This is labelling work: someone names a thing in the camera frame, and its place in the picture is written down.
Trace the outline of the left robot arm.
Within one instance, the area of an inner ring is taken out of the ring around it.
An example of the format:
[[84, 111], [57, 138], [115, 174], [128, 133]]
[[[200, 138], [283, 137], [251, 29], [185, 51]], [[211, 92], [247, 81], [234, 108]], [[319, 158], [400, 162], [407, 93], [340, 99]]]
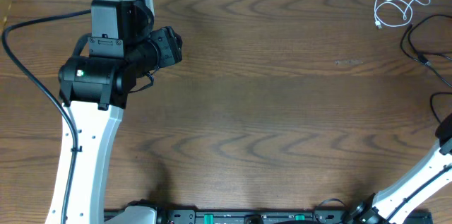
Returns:
[[152, 0], [93, 0], [91, 31], [59, 70], [61, 152], [48, 223], [103, 223], [112, 145], [139, 78], [182, 60], [182, 39], [155, 29]]

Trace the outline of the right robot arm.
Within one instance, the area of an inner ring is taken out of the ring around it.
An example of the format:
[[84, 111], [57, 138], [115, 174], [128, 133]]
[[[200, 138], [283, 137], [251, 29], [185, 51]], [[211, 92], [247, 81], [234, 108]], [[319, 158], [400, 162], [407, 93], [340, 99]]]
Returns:
[[354, 206], [345, 223], [404, 223], [422, 202], [451, 182], [451, 116], [435, 131], [430, 151], [390, 187]]

